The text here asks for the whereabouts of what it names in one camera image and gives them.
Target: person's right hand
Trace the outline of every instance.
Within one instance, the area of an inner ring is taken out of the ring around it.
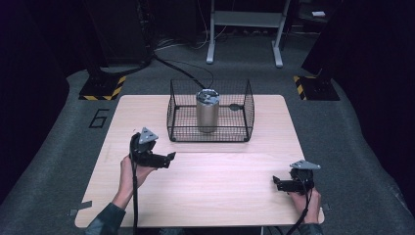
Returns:
[[[293,199],[297,212],[302,214],[302,211],[304,211],[305,208],[305,195],[298,193],[289,193],[289,195]],[[310,203],[308,205],[308,213],[305,216],[303,223],[318,223],[321,195],[315,188],[312,188],[308,191],[308,199],[310,199]]]

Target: yellow and black hazard tape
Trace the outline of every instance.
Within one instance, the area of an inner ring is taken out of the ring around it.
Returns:
[[[109,96],[94,96],[94,95],[80,95],[79,100],[114,100],[118,96],[119,92],[121,91],[122,85],[124,84],[126,77],[123,76],[119,79],[118,84],[112,95]]]
[[[294,76],[294,82],[296,83],[297,91],[299,92],[300,98],[302,100],[307,100],[304,89],[302,88],[302,85],[300,82],[300,77],[315,78],[315,76]]]

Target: black curtain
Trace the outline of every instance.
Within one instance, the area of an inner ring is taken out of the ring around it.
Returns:
[[[82,33],[74,34],[78,28]],[[29,165],[69,94],[82,56],[105,59],[81,0],[13,0],[0,7],[0,202]],[[79,41],[89,45],[82,51]]]
[[[302,67],[331,72],[363,136],[415,214],[413,1],[345,0]]]

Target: hand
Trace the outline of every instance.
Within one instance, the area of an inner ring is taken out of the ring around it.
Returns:
[[[136,175],[138,187],[144,183],[147,176],[149,176],[153,170],[156,170],[156,168],[137,165]],[[134,192],[132,177],[131,159],[129,159],[129,156],[126,156],[121,161],[121,176],[119,177],[118,191],[113,199],[113,204],[123,210],[127,207]]]
[[[298,193],[289,193],[293,199],[294,206],[299,214],[302,214],[305,208],[305,195],[300,195]],[[308,205],[308,213],[304,218],[304,223],[318,223],[318,214],[320,213],[320,204],[321,204],[321,195],[315,189],[310,189],[308,191],[308,199],[310,203]]]

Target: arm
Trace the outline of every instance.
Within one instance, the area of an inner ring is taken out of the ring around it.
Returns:
[[[300,195],[298,193],[290,193],[290,196],[293,199],[297,212],[301,214],[305,208],[305,195]],[[304,218],[304,221],[299,226],[300,234],[323,235],[323,230],[318,222],[318,214],[320,214],[321,195],[315,188],[313,188],[308,191],[308,198],[308,212]]]
[[[153,167],[137,165],[137,181],[140,187],[147,176],[153,171]],[[125,216],[125,208],[133,195],[131,159],[126,156],[121,161],[121,174],[119,177],[118,191],[109,203],[88,225],[85,235],[116,234]]]

